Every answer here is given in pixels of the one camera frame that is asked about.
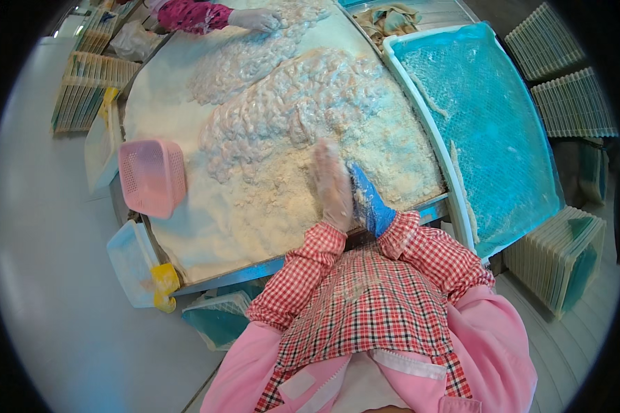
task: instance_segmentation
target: gray floor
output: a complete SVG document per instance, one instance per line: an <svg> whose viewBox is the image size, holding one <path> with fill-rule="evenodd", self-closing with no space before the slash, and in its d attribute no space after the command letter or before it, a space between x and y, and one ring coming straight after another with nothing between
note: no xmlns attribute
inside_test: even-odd
<svg viewBox="0 0 620 413"><path fill-rule="evenodd" d="M106 243L119 229L107 191L89 194L84 139L50 133L73 38L44 38L0 125L0 311L54 412L179 413L223 358L178 309L134 309Z"/></svg>
<svg viewBox="0 0 620 413"><path fill-rule="evenodd" d="M574 309L560 321L532 297L514 275L496 278L496 290L519 311L526 326L530 356L539 377L531 412L561 412L583 383L606 339L620 296L620 267L613 239L613 190L610 179L606 206L583 210L606 220L599 276Z"/></svg>
<svg viewBox="0 0 620 413"><path fill-rule="evenodd" d="M463 0L481 21L488 21L503 38L543 3L543 0Z"/></svg>

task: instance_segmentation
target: pink sleeve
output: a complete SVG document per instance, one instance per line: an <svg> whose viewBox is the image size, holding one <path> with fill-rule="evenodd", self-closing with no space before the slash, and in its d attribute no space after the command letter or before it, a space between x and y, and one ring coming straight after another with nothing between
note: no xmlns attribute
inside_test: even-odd
<svg viewBox="0 0 620 413"><path fill-rule="evenodd" d="M285 257L284 267L252 301L246 317L284 331L310 301L317 285L344 250L347 235L325 222L306 231L303 246Z"/></svg>
<svg viewBox="0 0 620 413"><path fill-rule="evenodd" d="M200 413L252 413L273 374L280 331L252 322L225 355Z"/></svg>
<svg viewBox="0 0 620 413"><path fill-rule="evenodd" d="M521 317L487 286L468 290L448 305L447 326L473 398L483 412L527 412L537 373Z"/></svg>
<svg viewBox="0 0 620 413"><path fill-rule="evenodd" d="M389 259L411 264L446 293L451 304L471 287L494 285L477 255L445 231L422 227L418 211L398 212L377 241Z"/></svg>
<svg viewBox="0 0 620 413"><path fill-rule="evenodd" d="M227 26L232 9L208 1L171 0L158 11L158 22L167 30L207 34Z"/></svg>

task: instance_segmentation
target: yellow cloth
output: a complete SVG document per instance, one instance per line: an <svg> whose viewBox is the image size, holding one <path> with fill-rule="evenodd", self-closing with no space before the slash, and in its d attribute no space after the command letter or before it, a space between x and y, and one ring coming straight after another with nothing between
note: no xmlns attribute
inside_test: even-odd
<svg viewBox="0 0 620 413"><path fill-rule="evenodd" d="M106 122L106 129L108 128L107 109L108 107L110 107L110 104L112 103L112 101L115 99L115 97L117 96L119 92L120 90L115 87L107 88L106 92L104 93L104 98L101 102L101 106L99 107L99 116L101 116Z"/></svg>
<svg viewBox="0 0 620 413"><path fill-rule="evenodd" d="M354 20L365 30L379 50L381 50L383 38L387 36L394 34L402 36L417 32L415 24L418 24L421 19L420 12L399 3L379 6L354 14Z"/></svg>
<svg viewBox="0 0 620 413"><path fill-rule="evenodd" d="M163 264L151 269L151 279L154 281L154 307L166 313L171 313L177 307L177 301L169 295L179 289L179 278L172 264Z"/></svg>

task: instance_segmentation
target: pink plastic basket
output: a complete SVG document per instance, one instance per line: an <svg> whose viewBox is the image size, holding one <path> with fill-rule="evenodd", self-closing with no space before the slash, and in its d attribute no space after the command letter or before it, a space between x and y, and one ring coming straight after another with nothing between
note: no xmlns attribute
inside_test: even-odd
<svg viewBox="0 0 620 413"><path fill-rule="evenodd" d="M179 145L160 140L125 142L118 161L126 206L155 218L171 217L186 195Z"/></svg>

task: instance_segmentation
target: pink patterned sleeve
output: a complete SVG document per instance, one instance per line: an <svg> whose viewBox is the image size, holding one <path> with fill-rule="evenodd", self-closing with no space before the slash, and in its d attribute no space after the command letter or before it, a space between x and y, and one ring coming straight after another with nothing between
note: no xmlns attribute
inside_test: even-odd
<svg viewBox="0 0 620 413"><path fill-rule="evenodd" d="M227 26L232 9L208 1L172 0L161 6L158 22L167 30L207 34Z"/></svg>
<svg viewBox="0 0 620 413"><path fill-rule="evenodd" d="M480 258L445 231L422 227L417 211L398 212L378 239L391 260L408 262L447 294L454 304L476 285L494 285L494 276Z"/></svg>
<svg viewBox="0 0 620 413"><path fill-rule="evenodd" d="M246 317L284 331L307 305L314 289L344 250L347 235L325 222L306 231L303 246L285 257L285 265L252 301Z"/></svg>

